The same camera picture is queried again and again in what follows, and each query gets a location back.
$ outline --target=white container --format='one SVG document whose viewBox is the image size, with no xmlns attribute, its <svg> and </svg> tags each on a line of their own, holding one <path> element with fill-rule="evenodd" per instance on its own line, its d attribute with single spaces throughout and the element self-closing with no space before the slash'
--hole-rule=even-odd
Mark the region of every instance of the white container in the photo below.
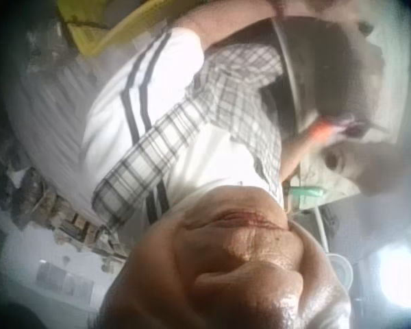
<svg viewBox="0 0 411 329">
<path fill-rule="evenodd" d="M 353 267 L 344 256 L 338 254 L 327 254 L 327 257 L 335 270 L 341 284 L 349 290 L 353 283 Z"/>
</svg>

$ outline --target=green object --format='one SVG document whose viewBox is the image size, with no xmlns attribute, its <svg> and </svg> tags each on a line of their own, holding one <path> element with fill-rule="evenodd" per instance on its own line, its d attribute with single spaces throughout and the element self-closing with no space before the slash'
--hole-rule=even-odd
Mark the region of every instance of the green object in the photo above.
<svg viewBox="0 0 411 329">
<path fill-rule="evenodd" d="M 319 186 L 291 186 L 288 192 L 294 196 L 305 197 L 322 197 L 326 194 L 326 190 Z"/>
</svg>

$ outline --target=white shirt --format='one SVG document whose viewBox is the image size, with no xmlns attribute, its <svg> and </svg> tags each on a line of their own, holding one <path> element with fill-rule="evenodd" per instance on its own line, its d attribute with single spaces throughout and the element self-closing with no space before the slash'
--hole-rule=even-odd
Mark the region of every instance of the white shirt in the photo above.
<svg viewBox="0 0 411 329">
<path fill-rule="evenodd" d="M 92 195 L 98 183 L 132 147 L 119 93 L 124 89 L 137 57 L 111 79 L 88 115 L 80 156 L 82 175 L 89 183 L 86 186 L 88 195 Z M 134 106 L 139 102 L 138 88 L 134 87 L 143 80 L 146 61 L 150 58 L 143 59 L 129 93 L 140 136 L 145 134 L 145 124 L 140 120 L 140 106 Z M 174 28 L 149 82 L 148 111 L 152 124 L 183 99 L 186 87 L 203 61 L 198 35 L 188 29 Z M 248 149 L 234 142 L 229 132 L 211 124 L 200 131 L 164 180 L 172 209 L 192 206 L 202 195 L 222 185 L 258 186 L 268 190 L 268 184 L 254 169 L 254 159 Z M 146 229 L 147 223 L 140 220 L 140 216 L 134 217 L 132 221 L 135 223 L 129 223 L 126 230 L 131 234 L 134 231 L 136 235 Z"/>
</svg>

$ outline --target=mouth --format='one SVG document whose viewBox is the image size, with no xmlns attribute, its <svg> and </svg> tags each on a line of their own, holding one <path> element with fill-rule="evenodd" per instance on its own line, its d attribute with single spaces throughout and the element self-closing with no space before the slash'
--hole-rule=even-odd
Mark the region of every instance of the mouth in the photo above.
<svg viewBox="0 0 411 329">
<path fill-rule="evenodd" d="M 267 228 L 283 230 L 264 215 L 250 210 L 231 210 L 221 213 L 210 226 L 218 228 Z"/>
</svg>

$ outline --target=skin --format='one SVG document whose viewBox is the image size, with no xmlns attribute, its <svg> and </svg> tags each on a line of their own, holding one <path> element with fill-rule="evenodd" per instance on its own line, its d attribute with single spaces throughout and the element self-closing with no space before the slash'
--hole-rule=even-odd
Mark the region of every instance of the skin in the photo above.
<svg viewBox="0 0 411 329">
<path fill-rule="evenodd" d="M 308 2 L 285 1 L 277 12 L 265 0 L 216 1 L 174 26 L 196 32 L 206 50 L 277 14 L 340 17 L 349 3 L 319 12 Z M 325 138 L 312 130 L 284 146 L 281 181 Z M 349 314 L 347 292 L 309 233 L 261 188 L 220 186 L 150 227 L 105 296 L 101 326 L 343 328 Z"/>
</svg>

